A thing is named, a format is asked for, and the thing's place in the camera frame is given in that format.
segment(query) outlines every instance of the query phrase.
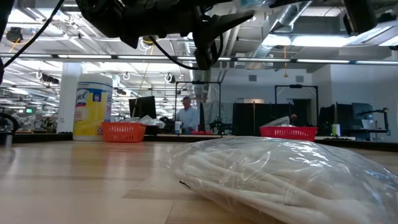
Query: column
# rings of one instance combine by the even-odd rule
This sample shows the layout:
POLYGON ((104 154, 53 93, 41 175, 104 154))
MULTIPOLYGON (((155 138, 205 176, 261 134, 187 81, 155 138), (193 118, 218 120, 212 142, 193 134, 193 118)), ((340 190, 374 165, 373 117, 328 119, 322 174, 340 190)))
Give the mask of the column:
POLYGON ((72 133, 75 117, 76 88, 80 74, 84 71, 83 63, 62 65, 60 103, 58 110, 57 133, 72 133))

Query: ceiling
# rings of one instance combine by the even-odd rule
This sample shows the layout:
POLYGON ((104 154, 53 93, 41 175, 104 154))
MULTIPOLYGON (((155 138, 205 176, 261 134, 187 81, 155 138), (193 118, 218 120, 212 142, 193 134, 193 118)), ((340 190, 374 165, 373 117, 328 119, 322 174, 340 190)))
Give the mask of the ceiling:
MULTIPOLYGON (((375 8, 388 8, 394 7, 395 0, 373 1, 375 8)), ((25 53, 30 54, 90 54, 90 55, 162 55, 156 47, 145 45, 140 40, 138 49, 133 49, 127 44, 121 42, 119 39, 109 39, 93 27, 89 22, 82 18, 80 12, 75 7, 74 1, 66 0, 61 10, 57 13, 53 22, 44 31, 44 33, 34 42, 25 53)), ((11 16, 7 30, 11 27, 21 27, 23 40, 22 43, 29 41, 29 39, 42 27, 43 19, 46 19, 52 11, 55 2, 49 5, 39 5, 33 9, 15 7, 11 16)), ((237 28, 236 36, 233 35, 231 30, 229 35, 224 35, 224 54, 223 56, 231 55, 245 55, 250 56, 265 39, 264 21, 267 17, 278 15, 283 7, 277 9, 269 9, 268 7, 261 7, 256 10, 255 19, 241 24, 237 28)), ((214 6, 210 11, 212 14, 229 14, 236 11, 232 3, 219 4, 214 6)), ((341 12, 344 11, 344 5, 341 1, 314 1, 312 5, 307 8, 301 17, 297 19, 294 24, 294 31, 292 34, 281 35, 338 35, 346 36, 346 32, 342 29, 340 23, 341 12)), ((187 47, 193 44, 190 39, 180 37, 179 35, 168 35, 164 39, 160 39, 158 43, 170 55, 188 55, 187 47)), ((216 44, 219 45, 220 40, 216 39, 216 44)), ((15 53, 23 44, 15 45, 8 41, 3 34, 2 42, 0 43, 1 53, 15 53)), ((272 48, 270 54, 273 57, 287 57, 287 58, 366 58, 366 59, 383 59, 388 57, 388 47, 367 46, 360 47, 351 46, 347 47, 308 47, 301 45, 289 45, 286 48, 275 46, 272 48)), ((217 63, 217 69, 232 70, 234 65, 224 65, 217 63)), ((267 69, 279 70, 284 68, 283 63, 274 63, 268 66, 267 69)), ((180 81, 191 81, 193 78, 192 72, 181 68, 173 63, 136 63, 136 62, 102 62, 101 60, 84 62, 86 73, 98 73, 99 75, 107 75, 115 80, 116 85, 121 87, 139 88, 142 82, 144 88, 156 88, 157 91, 141 90, 128 91, 128 97, 155 95, 160 103, 163 103, 163 98, 169 97, 170 101, 174 101, 174 91, 166 89, 174 88, 175 85, 165 81, 165 75, 168 73, 173 75, 180 81)), ((289 68, 312 70, 318 68, 314 65, 307 64, 289 64, 289 68)), ((20 85, 20 86, 34 86, 35 88, 23 88, 24 91, 32 93, 32 98, 42 100, 40 94, 51 96, 47 98, 49 102, 58 105, 57 98, 59 98, 59 87, 53 88, 37 88, 39 86, 48 86, 48 83, 40 81, 40 73, 45 73, 54 78, 58 78, 62 82, 62 62, 41 61, 37 60, 16 60, 13 64, 6 68, 4 75, 5 85, 20 85)), ((184 96, 194 96, 194 88, 187 85, 188 91, 182 91, 180 98, 184 96)), ((2 88, 2 98, 15 98, 27 96, 22 94, 23 91, 10 91, 10 89, 2 88)), ((118 94, 114 94, 115 101, 126 102, 127 98, 118 94)), ((3 100, 0 102, 4 105, 20 104, 12 100, 3 100)), ((167 105, 166 111, 170 115, 172 109, 167 105)), ((114 110, 121 112, 121 110, 128 111, 127 104, 124 106, 114 105, 114 110)))

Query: black cable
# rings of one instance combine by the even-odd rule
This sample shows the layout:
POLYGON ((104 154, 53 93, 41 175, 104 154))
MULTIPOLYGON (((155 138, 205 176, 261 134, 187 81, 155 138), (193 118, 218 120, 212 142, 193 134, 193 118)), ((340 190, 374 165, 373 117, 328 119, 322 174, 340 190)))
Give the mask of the black cable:
MULTIPOLYGON (((184 65, 183 63, 181 63, 181 62, 175 60, 172 56, 169 55, 169 53, 167 53, 167 52, 156 42, 156 40, 155 40, 152 36, 149 36, 149 39, 156 45, 156 47, 157 47, 168 59, 170 59, 170 60, 171 60, 173 63, 175 63, 176 65, 178 65, 178 66, 180 66, 180 67, 183 67, 183 68, 186 68, 186 69, 188 69, 188 70, 199 70, 198 67, 191 67, 191 66, 188 66, 188 65, 184 65)), ((219 51, 218 51, 216 57, 213 58, 213 60, 211 61, 211 65, 214 65, 214 64, 217 62, 217 60, 218 60, 219 57, 221 56, 221 53, 222 53, 222 51, 223 51, 223 47, 224 47, 223 34, 220 34, 220 49, 219 49, 219 51)))
POLYGON ((24 53, 24 51, 30 46, 32 45, 36 39, 43 33, 43 31, 49 26, 52 18, 55 16, 55 14, 57 13, 57 11, 61 8, 62 4, 63 4, 64 0, 60 0, 58 2, 58 4, 55 6, 54 10, 51 13, 51 16, 49 17, 49 19, 47 19, 47 21, 45 21, 44 25, 42 26, 42 28, 40 28, 40 30, 33 36, 33 38, 31 38, 30 41, 28 41, 28 43, 26 43, 20 50, 18 50, 18 52, 12 56, 10 58, 10 60, 8 60, 5 64, 4 64, 4 68, 7 67, 8 65, 10 65, 13 61, 15 61, 16 58, 18 58, 18 56, 20 56, 20 54, 24 53))

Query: man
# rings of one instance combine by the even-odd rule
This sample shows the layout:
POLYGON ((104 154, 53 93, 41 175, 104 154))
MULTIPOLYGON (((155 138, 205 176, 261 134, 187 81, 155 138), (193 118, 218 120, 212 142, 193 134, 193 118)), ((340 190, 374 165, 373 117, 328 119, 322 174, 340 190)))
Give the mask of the man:
POLYGON ((184 108, 181 109, 177 114, 177 121, 181 121, 183 129, 188 131, 197 131, 199 125, 199 113, 198 110, 191 106, 191 99, 184 97, 182 100, 184 108))

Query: white cloth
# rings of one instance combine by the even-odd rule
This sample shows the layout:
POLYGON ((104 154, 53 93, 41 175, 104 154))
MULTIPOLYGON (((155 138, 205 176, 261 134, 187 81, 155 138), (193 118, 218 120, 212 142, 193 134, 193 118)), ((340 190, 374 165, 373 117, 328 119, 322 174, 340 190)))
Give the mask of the white cloth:
POLYGON ((192 128, 198 130, 199 125, 199 112, 192 106, 186 109, 181 109, 177 114, 177 121, 182 121, 183 128, 192 128))

